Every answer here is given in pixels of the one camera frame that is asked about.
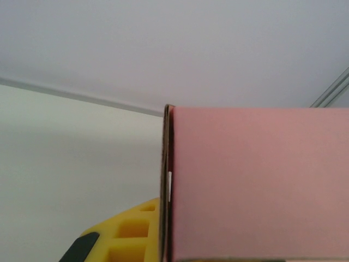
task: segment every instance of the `ceiling molding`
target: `ceiling molding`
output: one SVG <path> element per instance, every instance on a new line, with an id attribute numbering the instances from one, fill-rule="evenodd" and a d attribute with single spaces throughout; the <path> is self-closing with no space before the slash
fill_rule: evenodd
<path id="1" fill-rule="evenodd" d="M 69 99 L 74 99 L 82 102 L 88 102 L 93 104 L 99 104 L 104 106 L 110 106 L 112 108 L 119 108 L 123 110 L 129 110 L 133 112 L 139 112 L 142 114 L 153 115 L 153 116 L 163 116 L 162 113 L 148 110 L 144 108 L 139 108 L 136 106 L 126 105 L 122 103 L 116 103 L 109 100 L 84 96 L 80 94 L 74 94 L 70 92 L 63 92 L 58 90 L 52 90 L 46 87 L 40 87 L 35 85 L 29 85 L 22 82 L 7 80 L 0 78 L 0 85 L 11 86 L 20 88 L 23 90 L 29 90 L 44 94 L 50 94 L 53 96 L 64 97 Z M 347 68 L 330 87 L 310 106 L 311 108 L 326 108 L 331 106 L 345 91 L 349 89 L 349 68 Z"/>
<path id="2" fill-rule="evenodd" d="M 117 102 L 113 102 L 113 101 L 109 101 L 109 100 L 95 98 L 95 97 L 89 97 L 89 96 L 84 96 L 84 95 L 70 93 L 70 92 L 53 90 L 50 88 L 40 87 L 40 86 L 36 86 L 36 85 L 29 85 L 26 83 L 17 82 L 17 81 L 13 81 L 13 80 L 7 80 L 4 78 L 0 78 L 0 85 L 11 86 L 11 87 L 20 88 L 20 89 L 28 90 L 28 91 L 39 92 L 39 93 L 43 93 L 43 94 L 50 94 L 52 96 L 64 97 L 64 98 L 69 98 L 69 99 L 78 100 L 78 101 L 82 101 L 82 102 L 110 106 L 112 108 L 118 108 L 118 109 L 138 112 L 138 113 L 152 115 L 152 116 L 161 116 L 161 117 L 163 116 L 163 114 L 161 112 L 157 112 L 155 110 L 148 110 L 148 109 L 144 109 L 144 108 L 139 108 L 137 106 L 126 105 L 126 104 L 117 103 Z"/>
<path id="3" fill-rule="evenodd" d="M 331 106 L 349 88 L 349 67 L 332 85 L 310 106 L 311 108 L 327 108 Z"/>

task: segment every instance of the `white wall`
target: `white wall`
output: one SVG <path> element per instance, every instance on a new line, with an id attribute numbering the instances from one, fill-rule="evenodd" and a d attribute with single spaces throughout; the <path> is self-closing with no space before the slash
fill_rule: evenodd
<path id="1" fill-rule="evenodd" d="M 158 196 L 162 118 L 0 86 L 1 261 L 58 261 Z"/>

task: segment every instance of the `pink box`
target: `pink box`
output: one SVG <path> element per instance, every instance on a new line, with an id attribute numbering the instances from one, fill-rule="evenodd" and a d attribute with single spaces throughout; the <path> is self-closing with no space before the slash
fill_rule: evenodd
<path id="1" fill-rule="evenodd" d="M 163 140 L 161 260 L 349 260 L 349 109 L 167 106 Z"/>

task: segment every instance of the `cardboard box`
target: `cardboard box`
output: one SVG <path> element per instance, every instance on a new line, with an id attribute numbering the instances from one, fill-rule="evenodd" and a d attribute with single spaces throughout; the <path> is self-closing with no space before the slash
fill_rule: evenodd
<path id="1" fill-rule="evenodd" d="M 349 260 L 349 109 L 166 106 L 159 231 L 161 261 Z"/>

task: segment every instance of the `square hole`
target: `square hole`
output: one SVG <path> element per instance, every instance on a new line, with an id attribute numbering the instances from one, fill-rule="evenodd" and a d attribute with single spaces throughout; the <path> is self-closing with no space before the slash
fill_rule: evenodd
<path id="1" fill-rule="evenodd" d="M 141 209 L 141 211 L 154 211 L 154 210 L 155 210 L 155 205 L 148 205 Z"/>
<path id="2" fill-rule="evenodd" d="M 148 237 L 148 230 L 148 220 L 127 219 L 120 223 L 116 237 Z"/>
<path id="3" fill-rule="evenodd" d="M 111 248 L 108 262 L 143 262 L 146 246 L 133 244 Z"/>

